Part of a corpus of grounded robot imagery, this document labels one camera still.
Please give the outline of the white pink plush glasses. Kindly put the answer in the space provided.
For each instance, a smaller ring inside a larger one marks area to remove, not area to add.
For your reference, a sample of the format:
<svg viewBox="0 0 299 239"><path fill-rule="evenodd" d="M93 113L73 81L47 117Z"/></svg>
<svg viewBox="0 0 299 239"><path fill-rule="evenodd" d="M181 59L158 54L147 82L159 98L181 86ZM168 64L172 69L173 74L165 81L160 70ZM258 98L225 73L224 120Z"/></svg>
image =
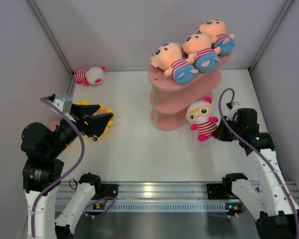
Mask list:
<svg viewBox="0 0 299 239"><path fill-rule="evenodd" d="M186 120L191 124L190 130L197 131L198 141L206 141L213 137L219 119L212 115L212 98L204 97L187 107Z"/></svg>

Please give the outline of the yellow plush corner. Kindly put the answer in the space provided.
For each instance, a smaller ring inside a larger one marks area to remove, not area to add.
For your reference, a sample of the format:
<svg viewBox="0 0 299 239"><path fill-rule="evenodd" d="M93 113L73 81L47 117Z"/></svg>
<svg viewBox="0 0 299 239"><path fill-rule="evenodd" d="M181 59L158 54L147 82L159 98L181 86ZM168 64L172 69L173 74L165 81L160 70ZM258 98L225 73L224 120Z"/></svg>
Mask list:
<svg viewBox="0 0 299 239"><path fill-rule="evenodd" d="M60 126L60 122L59 121L53 121L53 122L50 122L48 125L47 125L47 128L51 131L55 131L57 127Z"/></svg>

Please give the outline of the white pink plush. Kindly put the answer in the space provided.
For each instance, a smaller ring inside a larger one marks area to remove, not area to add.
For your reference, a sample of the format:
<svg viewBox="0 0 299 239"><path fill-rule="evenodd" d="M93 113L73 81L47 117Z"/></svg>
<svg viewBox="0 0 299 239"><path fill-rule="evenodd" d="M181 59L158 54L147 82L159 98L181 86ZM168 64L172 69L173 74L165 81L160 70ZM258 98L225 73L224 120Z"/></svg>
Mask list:
<svg viewBox="0 0 299 239"><path fill-rule="evenodd" d="M74 80L77 84L85 86L97 85L105 80L105 67L92 67L90 69L79 67L74 72Z"/></svg>

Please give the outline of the small boy plush doll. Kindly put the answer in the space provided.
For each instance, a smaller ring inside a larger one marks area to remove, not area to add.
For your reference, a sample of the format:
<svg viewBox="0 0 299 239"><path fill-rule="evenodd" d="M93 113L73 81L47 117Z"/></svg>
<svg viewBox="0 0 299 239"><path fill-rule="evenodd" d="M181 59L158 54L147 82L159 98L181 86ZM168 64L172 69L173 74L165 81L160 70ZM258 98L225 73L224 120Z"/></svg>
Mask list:
<svg viewBox="0 0 299 239"><path fill-rule="evenodd" d="M191 82L199 72L194 66L194 58L183 58L178 42L160 46L150 58L153 67L160 68L165 77L172 77L179 85Z"/></svg>

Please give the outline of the large boy plush doll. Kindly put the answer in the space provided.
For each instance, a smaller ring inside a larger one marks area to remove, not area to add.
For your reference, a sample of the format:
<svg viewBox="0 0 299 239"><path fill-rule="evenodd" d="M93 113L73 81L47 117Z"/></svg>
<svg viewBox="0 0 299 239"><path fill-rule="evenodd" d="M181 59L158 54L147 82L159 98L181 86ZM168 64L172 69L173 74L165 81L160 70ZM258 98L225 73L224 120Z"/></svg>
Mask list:
<svg viewBox="0 0 299 239"><path fill-rule="evenodd" d="M222 20L208 20L200 24L198 31L210 36L212 48L220 47L221 56L231 54L236 46L235 35L227 33L227 24Z"/></svg>

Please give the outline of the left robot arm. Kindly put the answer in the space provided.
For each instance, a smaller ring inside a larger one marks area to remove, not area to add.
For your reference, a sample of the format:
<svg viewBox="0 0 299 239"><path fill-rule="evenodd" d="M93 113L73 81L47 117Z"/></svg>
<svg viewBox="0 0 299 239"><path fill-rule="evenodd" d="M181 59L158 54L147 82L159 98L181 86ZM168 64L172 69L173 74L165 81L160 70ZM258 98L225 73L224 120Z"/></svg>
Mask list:
<svg viewBox="0 0 299 239"><path fill-rule="evenodd" d="M101 178L83 174L73 197L59 217L55 217L56 197L60 182L81 163L85 153L82 135L100 137L113 113L96 114L99 105L70 105L70 115L58 109L48 98L41 101L62 116L60 125L51 131L34 122L22 132L21 150L27 156L22 171L23 189L27 200L29 239L72 239L76 225L87 204L102 195ZM78 161L65 173L64 162L58 156L76 138L81 143Z"/></svg>

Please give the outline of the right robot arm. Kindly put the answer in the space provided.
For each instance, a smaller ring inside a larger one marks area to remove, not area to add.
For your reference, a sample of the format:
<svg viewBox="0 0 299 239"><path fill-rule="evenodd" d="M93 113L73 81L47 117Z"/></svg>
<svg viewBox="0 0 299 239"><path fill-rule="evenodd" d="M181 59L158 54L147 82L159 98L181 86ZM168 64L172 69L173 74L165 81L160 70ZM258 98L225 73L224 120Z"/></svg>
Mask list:
<svg viewBox="0 0 299 239"><path fill-rule="evenodd" d="M253 216L261 239L299 239L299 205L282 175L275 146L267 132L259 131L257 112L231 106L214 133L219 141L239 142L261 184L258 193L243 173L223 178L223 193L237 197Z"/></svg>

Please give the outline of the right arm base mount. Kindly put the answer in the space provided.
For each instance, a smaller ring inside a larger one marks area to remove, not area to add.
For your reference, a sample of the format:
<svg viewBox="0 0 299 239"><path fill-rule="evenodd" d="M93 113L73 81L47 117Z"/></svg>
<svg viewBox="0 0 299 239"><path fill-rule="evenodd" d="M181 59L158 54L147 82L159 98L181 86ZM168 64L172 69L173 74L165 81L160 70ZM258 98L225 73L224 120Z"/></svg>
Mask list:
<svg viewBox="0 0 299 239"><path fill-rule="evenodd" d="M225 200L225 199L238 199L232 193L232 183L237 180L248 180L248 177L243 173L230 173L222 178L221 183L206 184L207 196L209 200Z"/></svg>

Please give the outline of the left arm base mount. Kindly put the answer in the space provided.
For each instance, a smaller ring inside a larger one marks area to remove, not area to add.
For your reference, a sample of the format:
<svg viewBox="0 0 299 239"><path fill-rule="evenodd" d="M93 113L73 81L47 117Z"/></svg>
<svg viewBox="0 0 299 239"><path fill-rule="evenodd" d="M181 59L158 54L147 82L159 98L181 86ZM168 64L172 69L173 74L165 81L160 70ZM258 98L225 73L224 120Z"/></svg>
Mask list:
<svg viewBox="0 0 299 239"><path fill-rule="evenodd" d="M102 184L100 189L98 189L96 199L101 199L104 197L116 198L119 191L118 189L119 189L118 184Z"/></svg>

